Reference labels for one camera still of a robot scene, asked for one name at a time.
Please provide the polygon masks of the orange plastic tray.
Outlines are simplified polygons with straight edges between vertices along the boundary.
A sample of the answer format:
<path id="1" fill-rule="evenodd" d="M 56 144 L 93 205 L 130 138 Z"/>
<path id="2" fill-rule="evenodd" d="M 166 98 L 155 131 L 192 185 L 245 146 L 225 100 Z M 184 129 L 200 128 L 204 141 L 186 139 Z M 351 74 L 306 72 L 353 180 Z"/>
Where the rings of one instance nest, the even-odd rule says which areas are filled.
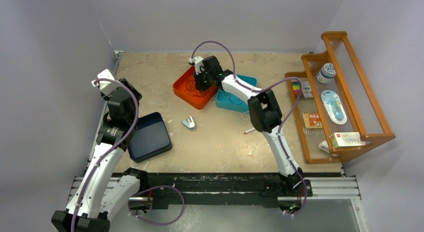
<path id="1" fill-rule="evenodd" d="M 176 96 L 187 102 L 194 108 L 201 110 L 218 92 L 218 88 L 210 87 L 206 91 L 196 89 L 194 80 L 195 68 L 189 67 L 173 84 L 173 92 Z"/>

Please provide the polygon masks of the teal plastic tray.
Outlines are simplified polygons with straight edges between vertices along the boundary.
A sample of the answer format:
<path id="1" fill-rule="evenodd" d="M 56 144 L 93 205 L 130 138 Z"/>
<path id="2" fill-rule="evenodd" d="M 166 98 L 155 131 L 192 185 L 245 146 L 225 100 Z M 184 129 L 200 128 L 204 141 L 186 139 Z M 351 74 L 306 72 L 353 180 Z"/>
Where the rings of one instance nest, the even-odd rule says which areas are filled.
<path id="1" fill-rule="evenodd" d="M 252 86 L 257 85 L 257 79 L 254 77 L 238 75 L 238 78 Z M 235 96 L 232 93 L 228 93 L 221 89 L 219 89 L 216 94 L 215 105 L 218 108 L 241 112 L 241 113 L 245 113 L 249 111 L 247 103 L 245 103 L 242 99 L 240 99 L 239 97 Z"/>

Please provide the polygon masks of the small white stapler remover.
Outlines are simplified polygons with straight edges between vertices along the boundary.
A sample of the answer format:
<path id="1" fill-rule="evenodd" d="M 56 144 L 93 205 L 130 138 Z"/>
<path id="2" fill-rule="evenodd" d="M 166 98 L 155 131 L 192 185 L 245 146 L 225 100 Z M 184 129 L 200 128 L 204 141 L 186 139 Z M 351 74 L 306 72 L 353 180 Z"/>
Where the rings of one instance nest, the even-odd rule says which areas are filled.
<path id="1" fill-rule="evenodd" d="M 181 123 L 189 130 L 194 130 L 196 128 L 196 124 L 192 116 L 189 116 L 187 119 L 183 120 Z"/>

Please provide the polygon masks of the dark blue plastic tray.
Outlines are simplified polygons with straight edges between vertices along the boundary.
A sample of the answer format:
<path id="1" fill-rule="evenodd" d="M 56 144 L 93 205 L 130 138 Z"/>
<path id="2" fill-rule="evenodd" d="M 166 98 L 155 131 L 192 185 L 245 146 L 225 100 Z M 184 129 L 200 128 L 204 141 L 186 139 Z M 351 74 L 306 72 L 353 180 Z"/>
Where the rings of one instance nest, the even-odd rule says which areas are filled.
<path id="1" fill-rule="evenodd" d="M 159 112 L 138 119 L 135 134 L 128 146 L 129 157 L 133 162 L 141 163 L 172 148 L 173 144 Z"/>

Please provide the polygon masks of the white orange marker pen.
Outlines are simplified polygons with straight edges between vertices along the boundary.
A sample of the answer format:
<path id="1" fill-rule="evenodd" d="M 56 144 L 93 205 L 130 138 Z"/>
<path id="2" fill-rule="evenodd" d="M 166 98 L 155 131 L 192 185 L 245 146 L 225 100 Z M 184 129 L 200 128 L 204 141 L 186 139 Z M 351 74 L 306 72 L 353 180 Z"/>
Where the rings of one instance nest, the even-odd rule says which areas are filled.
<path id="1" fill-rule="evenodd" d="M 247 134 L 252 133 L 252 132 L 254 132 L 254 131 L 256 131 L 256 129 L 255 129 L 255 128 L 251 128 L 251 129 L 249 129 L 249 130 L 246 130 L 246 131 L 244 132 L 244 135 L 247 135 Z"/>

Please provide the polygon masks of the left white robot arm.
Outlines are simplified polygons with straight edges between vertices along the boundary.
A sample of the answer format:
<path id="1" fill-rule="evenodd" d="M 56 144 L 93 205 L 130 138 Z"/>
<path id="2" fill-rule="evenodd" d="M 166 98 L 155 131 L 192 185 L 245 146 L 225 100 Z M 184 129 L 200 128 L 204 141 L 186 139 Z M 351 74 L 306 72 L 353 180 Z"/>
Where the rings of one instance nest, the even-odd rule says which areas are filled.
<path id="1" fill-rule="evenodd" d="M 82 184 L 64 211 L 54 212 L 51 222 L 58 231 L 108 231 L 112 216 L 100 206 L 107 184 L 134 133 L 141 93 L 125 78 L 94 80 L 94 86 L 109 82 L 117 87 L 102 92 L 108 112 L 98 131 L 96 148 Z"/>

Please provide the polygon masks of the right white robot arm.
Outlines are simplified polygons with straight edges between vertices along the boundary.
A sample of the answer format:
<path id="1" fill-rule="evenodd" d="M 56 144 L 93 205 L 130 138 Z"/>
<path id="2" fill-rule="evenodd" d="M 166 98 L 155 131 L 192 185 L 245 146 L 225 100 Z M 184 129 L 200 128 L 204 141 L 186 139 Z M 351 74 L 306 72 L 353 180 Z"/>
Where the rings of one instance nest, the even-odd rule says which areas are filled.
<path id="1" fill-rule="evenodd" d="M 247 103 L 250 122 L 267 140 L 277 163 L 281 190 L 293 195 L 306 182 L 301 168 L 294 159 L 283 133 L 283 114 L 272 89 L 260 89 L 241 80 L 233 71 L 223 70 L 215 56 L 192 57 L 194 79 L 199 90 L 211 86 L 236 95 Z"/>

